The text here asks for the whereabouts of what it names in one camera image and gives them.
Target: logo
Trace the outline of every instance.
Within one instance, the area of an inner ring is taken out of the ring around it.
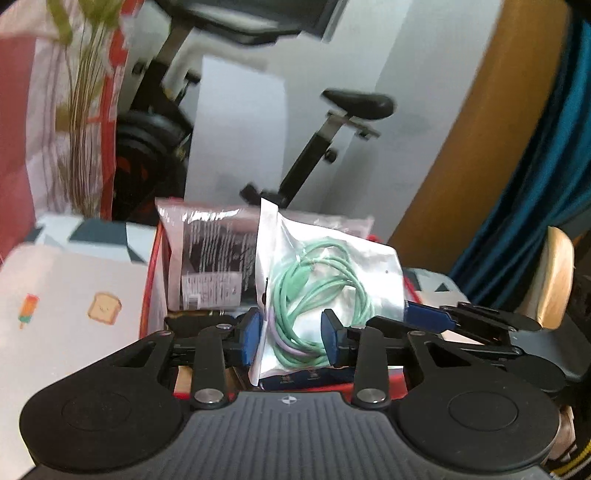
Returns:
[[[285,404],[285,405],[292,405],[294,403],[297,402],[297,398],[293,397],[292,395],[288,395],[286,397],[283,397],[281,399],[281,401]]]

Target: ziplock bag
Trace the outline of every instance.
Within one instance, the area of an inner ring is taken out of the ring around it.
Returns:
[[[171,255],[170,310],[225,309],[256,305],[255,254],[260,209],[210,207],[157,199]],[[291,219],[367,237],[374,219],[285,212]]]
[[[289,220],[265,200],[256,288],[265,322],[249,373],[253,385],[328,366],[320,334],[324,309],[332,309],[345,326],[363,327],[374,315],[404,317],[402,268],[393,248]]]

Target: plastic bag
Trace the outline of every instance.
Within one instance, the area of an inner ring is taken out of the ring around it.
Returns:
[[[353,283],[358,282],[361,287],[338,287],[336,297],[298,315],[293,332],[299,339],[322,345],[320,315],[326,308],[331,308],[345,326],[351,324],[356,307],[359,326],[363,326],[374,315],[403,320],[405,300],[402,268],[393,248],[336,230],[289,220],[277,210],[276,205],[262,202],[256,249],[256,287],[259,306],[265,311],[265,322],[256,359],[249,373],[253,385],[257,385],[261,378],[310,368],[311,365],[289,367],[278,359],[277,346],[280,340],[277,333],[278,313],[275,310],[279,307],[284,314],[290,314],[302,299],[310,300],[311,290],[319,288],[316,282],[337,281],[338,271],[327,265],[334,262],[335,257],[345,259],[348,275]],[[289,277],[291,284],[287,283],[286,275],[301,272],[296,269],[306,266],[306,262],[311,263],[311,267],[303,275]],[[286,309],[274,297],[277,288],[291,290],[288,297],[292,295],[293,298],[289,298],[291,305]]]
[[[156,199],[168,246],[170,310],[225,309],[256,305],[255,254],[260,209],[209,207]],[[374,219],[284,212],[291,219],[366,238]]]

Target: printed label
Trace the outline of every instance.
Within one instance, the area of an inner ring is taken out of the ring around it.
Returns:
[[[185,310],[240,305],[242,272],[188,273],[183,275],[182,282]]]

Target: seat post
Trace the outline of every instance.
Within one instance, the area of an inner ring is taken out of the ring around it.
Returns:
[[[349,118],[348,115],[341,116],[330,112],[324,125],[310,138],[279,186],[278,194],[281,197],[283,208],[287,207],[294,199],[315,166],[324,157],[340,127],[347,123]]]

